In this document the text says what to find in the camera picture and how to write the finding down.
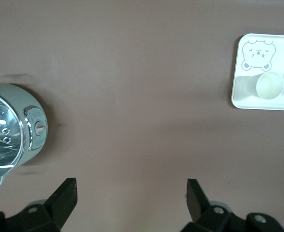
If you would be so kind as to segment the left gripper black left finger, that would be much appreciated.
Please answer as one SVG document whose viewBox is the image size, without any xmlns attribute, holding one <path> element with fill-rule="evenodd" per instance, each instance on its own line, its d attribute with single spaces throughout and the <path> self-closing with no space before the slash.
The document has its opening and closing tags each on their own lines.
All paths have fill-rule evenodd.
<svg viewBox="0 0 284 232">
<path fill-rule="evenodd" d="M 22 231 L 61 231 L 77 201 L 76 178 L 67 178 L 43 204 L 30 205 L 20 213 Z"/>
</svg>

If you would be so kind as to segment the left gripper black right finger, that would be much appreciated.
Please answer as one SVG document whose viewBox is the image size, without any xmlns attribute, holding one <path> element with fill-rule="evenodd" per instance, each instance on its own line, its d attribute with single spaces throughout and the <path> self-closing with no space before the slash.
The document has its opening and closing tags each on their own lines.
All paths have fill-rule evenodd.
<svg viewBox="0 0 284 232">
<path fill-rule="evenodd" d="M 246 231 L 245 220 L 223 203 L 209 201 L 196 179 L 187 180 L 186 204 L 192 221 L 183 228 L 184 232 Z"/>
</svg>

